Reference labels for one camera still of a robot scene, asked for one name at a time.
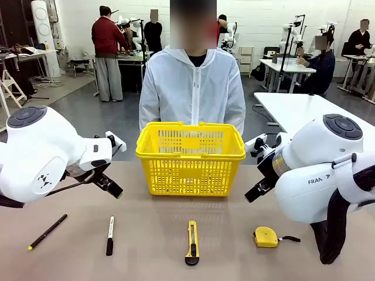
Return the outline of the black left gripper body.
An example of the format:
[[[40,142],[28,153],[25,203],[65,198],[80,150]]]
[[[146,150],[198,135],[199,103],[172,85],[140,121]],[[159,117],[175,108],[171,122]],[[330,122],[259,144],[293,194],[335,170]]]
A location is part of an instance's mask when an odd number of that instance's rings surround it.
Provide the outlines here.
[[[84,171],[78,167],[78,165],[71,165],[66,167],[65,175],[76,179],[78,182],[84,182],[84,184],[96,183],[104,178],[103,172],[109,167],[110,163],[94,167],[89,171]]]

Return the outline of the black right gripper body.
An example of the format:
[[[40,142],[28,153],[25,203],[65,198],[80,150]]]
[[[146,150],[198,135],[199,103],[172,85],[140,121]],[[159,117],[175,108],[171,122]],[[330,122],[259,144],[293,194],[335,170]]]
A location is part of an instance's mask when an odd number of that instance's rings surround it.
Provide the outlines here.
[[[257,158],[257,169],[264,176],[259,184],[275,184],[279,179],[275,169],[273,168],[273,158],[275,156],[275,149],[264,152],[262,156]]]

